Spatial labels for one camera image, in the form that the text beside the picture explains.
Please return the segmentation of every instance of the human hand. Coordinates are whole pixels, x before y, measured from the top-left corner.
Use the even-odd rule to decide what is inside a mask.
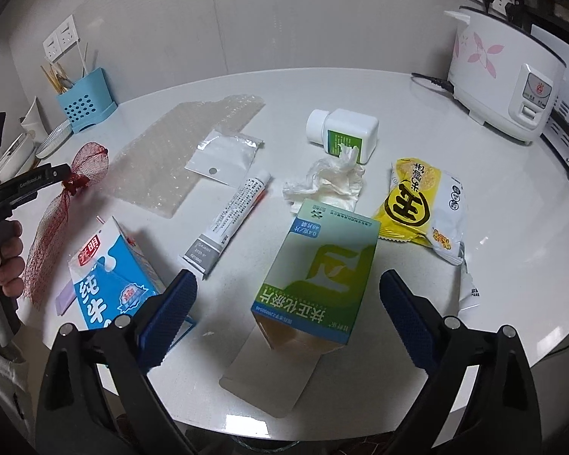
[[[25,260],[19,255],[23,252],[21,234],[23,228],[19,221],[10,221],[14,236],[0,248],[0,286],[6,296],[18,298],[23,293],[23,281],[19,277],[25,268]]]

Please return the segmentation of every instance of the white wall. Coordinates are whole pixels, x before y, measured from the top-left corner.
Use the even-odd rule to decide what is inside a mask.
[[[19,118],[25,116],[30,104],[25,96],[21,81],[17,75],[8,40],[0,29],[0,112],[6,111],[6,121],[2,134],[0,153],[17,138],[23,129]]]
[[[201,78],[258,69],[351,66],[446,73],[466,0],[12,0],[4,14],[28,99],[50,128],[65,116],[42,75],[42,41],[73,13],[92,64],[122,102]],[[77,78],[71,50],[61,61]]]

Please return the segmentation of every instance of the mesh netting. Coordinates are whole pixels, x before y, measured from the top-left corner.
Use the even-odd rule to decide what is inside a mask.
[[[67,234],[70,199],[79,189],[100,182],[107,174],[107,149],[95,142],[89,142],[74,157],[71,174],[63,182],[64,189],[47,207],[38,225],[34,243],[31,245],[25,271],[21,276],[25,288],[24,296],[34,306],[42,303],[47,282],[53,275],[56,262]]]

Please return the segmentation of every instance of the purple object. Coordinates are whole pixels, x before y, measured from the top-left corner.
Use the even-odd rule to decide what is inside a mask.
[[[59,316],[63,315],[63,313],[67,311],[75,299],[76,291],[74,290],[73,282],[70,280],[61,290],[61,292],[59,292],[59,295],[55,298],[55,308],[57,309],[57,314]]]

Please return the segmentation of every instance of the rice cooker handle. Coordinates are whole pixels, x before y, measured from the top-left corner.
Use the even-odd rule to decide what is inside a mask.
[[[461,12],[454,12],[452,10],[445,10],[445,15],[453,17],[454,19],[457,19],[466,25],[470,25],[470,16],[467,14],[463,14]]]

